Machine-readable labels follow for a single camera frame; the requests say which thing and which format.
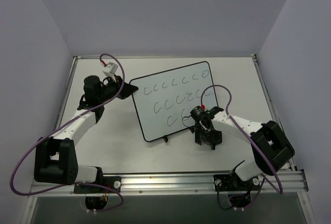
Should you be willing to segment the white whiteboard black frame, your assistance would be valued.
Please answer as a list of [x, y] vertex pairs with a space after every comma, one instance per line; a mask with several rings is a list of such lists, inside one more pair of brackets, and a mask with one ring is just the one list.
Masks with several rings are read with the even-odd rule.
[[202, 61], [138, 77], [133, 102], [143, 139], [153, 142], [194, 125], [189, 117], [194, 107], [218, 105], [210, 65]]

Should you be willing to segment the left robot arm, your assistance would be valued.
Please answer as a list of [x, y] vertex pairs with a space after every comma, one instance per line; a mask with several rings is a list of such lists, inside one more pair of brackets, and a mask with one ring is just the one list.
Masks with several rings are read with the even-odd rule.
[[83, 90], [84, 94], [69, 124], [37, 145], [34, 179], [60, 185], [85, 183], [91, 192], [100, 192], [104, 188], [102, 169], [80, 165], [76, 145], [100, 121], [107, 101], [126, 99], [138, 87], [124, 82], [120, 76], [103, 80], [98, 76], [88, 76], [84, 79]]

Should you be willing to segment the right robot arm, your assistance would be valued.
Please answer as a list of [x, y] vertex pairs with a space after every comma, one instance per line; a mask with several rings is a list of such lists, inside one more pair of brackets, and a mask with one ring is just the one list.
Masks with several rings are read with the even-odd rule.
[[230, 115], [220, 107], [209, 110], [201, 106], [190, 112], [194, 120], [195, 143], [205, 143], [212, 150], [222, 143], [227, 133], [250, 144], [253, 159], [243, 161], [233, 169], [230, 184], [242, 189], [248, 180], [264, 173], [276, 174], [292, 157], [295, 150], [280, 126], [274, 121], [259, 123]]

